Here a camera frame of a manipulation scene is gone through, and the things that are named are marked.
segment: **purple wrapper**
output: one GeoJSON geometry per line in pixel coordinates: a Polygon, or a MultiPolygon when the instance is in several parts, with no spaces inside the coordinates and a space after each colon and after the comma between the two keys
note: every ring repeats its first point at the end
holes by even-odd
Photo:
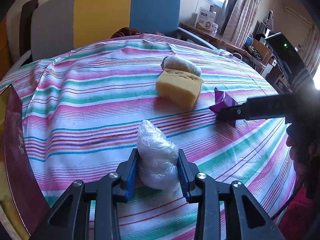
{"type": "MultiPolygon", "coordinates": [[[[214,89],[214,101],[215,105],[210,106],[209,109],[213,111],[216,115],[219,114],[221,108],[238,105],[238,102],[235,101],[231,96],[229,96],[225,91],[220,91],[217,88],[214,89]]],[[[227,124],[235,128],[236,120],[228,121],[227,124]]]]}

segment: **red book cover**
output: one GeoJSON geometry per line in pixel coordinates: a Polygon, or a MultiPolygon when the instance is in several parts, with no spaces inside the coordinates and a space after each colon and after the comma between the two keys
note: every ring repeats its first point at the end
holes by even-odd
{"type": "Polygon", "coordinates": [[[10,86],[3,125],[3,153],[7,180],[14,205],[29,235],[50,207],[33,174],[22,131],[22,102],[10,86]]]}

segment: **red cloth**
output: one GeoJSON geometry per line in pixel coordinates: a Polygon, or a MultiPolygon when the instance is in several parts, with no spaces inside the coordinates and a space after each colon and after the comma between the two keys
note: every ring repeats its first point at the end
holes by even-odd
{"type": "Polygon", "coordinates": [[[313,201],[302,187],[289,203],[278,228],[286,240],[301,240],[312,223],[313,201]]]}
{"type": "MultiPolygon", "coordinates": [[[[143,34],[143,32],[137,30],[137,29],[133,29],[133,28],[129,28],[129,27],[124,27],[121,28],[119,31],[117,31],[116,33],[114,33],[111,36],[111,39],[113,38],[119,38],[119,37],[127,37],[127,36],[134,36],[134,35],[141,35],[143,34]]],[[[156,32],[155,34],[160,35],[160,36],[165,36],[164,34],[160,33],[160,32],[156,32]]]]}

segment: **chair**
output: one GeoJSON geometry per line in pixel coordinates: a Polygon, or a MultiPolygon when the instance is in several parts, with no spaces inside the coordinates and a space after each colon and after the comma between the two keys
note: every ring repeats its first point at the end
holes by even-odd
{"type": "Polygon", "coordinates": [[[34,0],[28,3],[31,6],[26,3],[24,7],[28,10],[22,10],[21,14],[20,29],[24,31],[20,37],[23,45],[20,56],[30,49],[32,61],[110,39],[123,27],[174,38],[179,33],[184,39],[216,49],[179,28],[180,0],[49,0],[38,8],[34,0]]]}

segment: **plastic-wrapped object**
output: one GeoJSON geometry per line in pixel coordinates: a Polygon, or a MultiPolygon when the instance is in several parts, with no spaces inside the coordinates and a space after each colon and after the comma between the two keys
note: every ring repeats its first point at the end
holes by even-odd
{"type": "Polygon", "coordinates": [[[179,149],[148,120],[138,127],[137,148],[138,174],[146,186],[167,192],[180,187],[176,166],[179,149]]]}

